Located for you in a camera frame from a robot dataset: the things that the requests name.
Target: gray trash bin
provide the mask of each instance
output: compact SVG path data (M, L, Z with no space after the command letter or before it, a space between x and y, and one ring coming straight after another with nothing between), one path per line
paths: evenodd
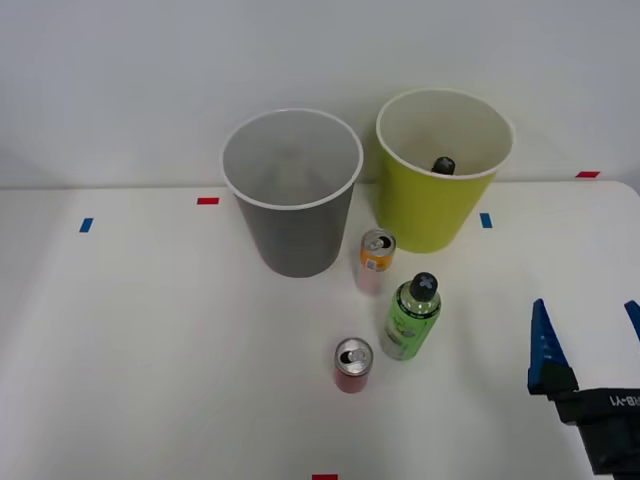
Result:
M338 256L362 145L342 120L289 109L242 124L222 152L222 172L265 263L310 277Z

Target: yellow trash bin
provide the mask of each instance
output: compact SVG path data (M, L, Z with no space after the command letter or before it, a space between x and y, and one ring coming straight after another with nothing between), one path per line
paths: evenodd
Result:
M514 134L496 110L447 89L402 93L380 110L376 134L383 150L378 223L398 247L427 253L446 247L507 160ZM439 157L454 175L431 172Z

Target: blue tape marker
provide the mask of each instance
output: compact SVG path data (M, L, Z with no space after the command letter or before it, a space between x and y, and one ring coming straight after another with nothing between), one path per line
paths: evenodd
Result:
M480 214L480 221L482 222L482 228L493 228L493 224L491 223L491 217L488 213Z
M93 218L85 218L80 225L80 233L87 233L91 229Z

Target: bin rim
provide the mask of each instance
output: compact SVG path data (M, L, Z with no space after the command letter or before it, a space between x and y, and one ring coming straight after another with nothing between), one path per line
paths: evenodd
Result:
M420 92L450 92L450 93L457 93L458 95L462 95L462 96L465 96L465 97L473 98L474 100L477 100L479 102L484 103L486 106L488 106L494 112L496 112L498 114L498 116L500 118L502 118L502 120L504 120L504 122L507 124L507 127L509 128L509 134L511 135L511 148L509 149L509 153L500 161L500 163L498 163L497 165L491 167L489 170L485 170L483 172L478 172L478 173L472 173L471 175L444 175L442 173L435 173L435 172L431 172L429 170L425 170L423 168L417 167L416 165L413 165L413 164L407 162L406 160L403 160L398 154L396 154L389 147L389 145L387 145L387 143L382 138L382 135L380 133L380 120L382 119L382 116L384 115L387 107L389 107L392 103L396 102L397 100L400 100L402 97L406 97L408 95L413 95L415 93L420 93ZM513 124L511 123L511 121L509 120L508 117L503 115L500 112L500 110L495 108L493 105L491 105L489 102L485 101L484 99L478 97L477 95L472 95L471 93L465 92L463 90L458 90L458 89L455 89L455 88L420 87L420 88L414 88L412 90L404 91L402 93L399 93L398 95L395 95L395 96L391 97L389 100L387 100L387 102L382 106L382 108L378 112L378 117L376 118L376 137L378 137L378 141L380 142L380 145L382 145L382 148L384 148L384 150L389 155L391 155L391 157L394 160L396 160L401 165L404 165L405 167L409 168L410 170L413 170L414 172L417 172L417 173L420 173L422 175L426 175L426 176L429 176L429 177L442 178L442 179L445 179L445 180L473 180L474 178L486 177L488 175L491 175L491 174L497 172L498 169L500 167L502 167L502 165L504 165L507 162L507 160L511 157L511 154L513 153L513 147L515 146L516 130L515 130Z
M307 113L313 113L313 114L316 114L316 115L321 115L323 117L329 118L329 119L339 123L340 125L342 125L347 130L347 132L349 132L349 134L351 134L351 137L353 138L353 140L354 140L354 142L356 144L356 147L358 149L358 165L356 166L356 169L355 169L353 175L351 176L351 178L349 179L349 181L346 182L338 190L333 192L331 195L328 195L328 196L326 196L324 198L321 198L320 200L316 200L315 202L302 203L300 205L274 205L274 204L270 204L270 203L261 202L259 200L255 200L255 199L249 197L248 195L240 192L235 187L235 185L233 185L233 183L231 183L231 181L229 181L229 178L227 178L227 173L225 172L225 169L224 169L224 153L226 152L227 146L229 145L229 142L235 136L235 134L238 133L240 131L240 129L242 129L245 126L249 125L251 122L254 122L254 121L256 121L256 120L258 120L260 118L263 118L263 117L268 117L268 116L271 116L271 115L276 115L278 113L284 113L284 112L307 112ZM225 142L224 142L224 144L222 146L222 152L220 153L220 167L222 169L222 178L224 179L224 182L226 183L227 187L229 187L231 189L233 194L236 195L237 197L241 198L245 202L248 202L248 203L250 203L252 205L255 205L257 207L267 208L269 210L290 210L290 211L291 210L305 210L305 209L317 207L317 206L323 205L325 203L328 203L331 200L333 200L335 198L338 198L344 192L349 190L349 188L351 188L351 186L355 183L356 179L358 178L358 175L360 175L360 171L362 170L363 163L364 163L364 151L363 151L363 148L362 148L362 142L360 141L360 138L358 137L358 135L356 135L356 132L353 130L353 128L351 128L351 126L349 126L349 124L347 122L345 122L344 120L341 120L340 118L336 117L335 115L331 115L330 113L323 112L321 110L315 110L315 109L312 109L312 108L280 108L280 109L276 109L276 110L270 110L268 112L259 113L258 115L254 115L253 117L251 117L251 118L245 120L244 122L240 123L233 130L233 132L231 132L231 134L225 140Z

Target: green plastic bottle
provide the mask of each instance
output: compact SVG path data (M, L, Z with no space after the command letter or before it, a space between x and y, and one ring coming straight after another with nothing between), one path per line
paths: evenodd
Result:
M382 335L382 350L396 360L416 356L440 315L438 280L427 272L398 287Z

